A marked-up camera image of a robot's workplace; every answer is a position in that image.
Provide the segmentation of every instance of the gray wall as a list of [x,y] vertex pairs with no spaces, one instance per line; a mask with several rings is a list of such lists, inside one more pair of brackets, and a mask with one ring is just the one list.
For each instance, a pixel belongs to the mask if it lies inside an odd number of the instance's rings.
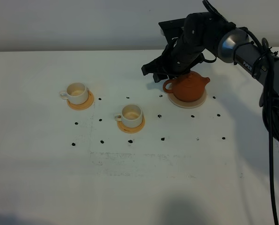
[[[279,46],[279,0],[210,0]],[[0,0],[0,51],[158,49],[158,22],[203,12],[202,0]]]

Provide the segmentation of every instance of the clay teapot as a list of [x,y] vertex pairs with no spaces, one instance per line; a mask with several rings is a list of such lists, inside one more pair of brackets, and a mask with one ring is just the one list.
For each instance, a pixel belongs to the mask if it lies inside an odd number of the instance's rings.
[[[209,77],[202,77],[200,74],[191,71],[177,79],[167,80],[163,84],[163,90],[166,93],[173,93],[176,98],[183,102],[193,102],[202,97],[205,86],[209,82]],[[172,83],[172,89],[168,90],[166,86],[169,83]]]

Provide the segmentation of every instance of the piper logo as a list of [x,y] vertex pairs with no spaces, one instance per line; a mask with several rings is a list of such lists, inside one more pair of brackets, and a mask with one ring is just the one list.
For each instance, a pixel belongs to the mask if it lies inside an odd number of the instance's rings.
[[246,68],[248,68],[249,71],[252,72],[252,67],[251,67],[248,63],[246,63],[246,62],[244,61],[244,62],[243,62],[243,65],[244,65]]

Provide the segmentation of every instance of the teapot handle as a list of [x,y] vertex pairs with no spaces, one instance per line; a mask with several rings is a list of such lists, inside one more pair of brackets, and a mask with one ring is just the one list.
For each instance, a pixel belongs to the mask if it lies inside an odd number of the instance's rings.
[[175,81],[176,81],[176,80],[170,79],[170,80],[167,80],[165,83],[163,83],[162,88],[163,88],[164,92],[166,92],[166,93],[173,93],[173,89],[166,89],[166,86],[167,86],[169,83],[173,83],[173,82],[175,82]]

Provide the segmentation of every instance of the table surface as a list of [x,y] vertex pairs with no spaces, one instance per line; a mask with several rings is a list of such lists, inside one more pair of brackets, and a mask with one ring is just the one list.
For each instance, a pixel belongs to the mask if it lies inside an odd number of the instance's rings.
[[[0,52],[0,225],[273,224],[262,86],[202,63],[207,99],[182,109],[141,73],[160,54]],[[93,92],[87,110],[59,97],[73,82]],[[132,135],[113,119],[129,103],[146,118]],[[279,216],[277,142],[274,154]]]

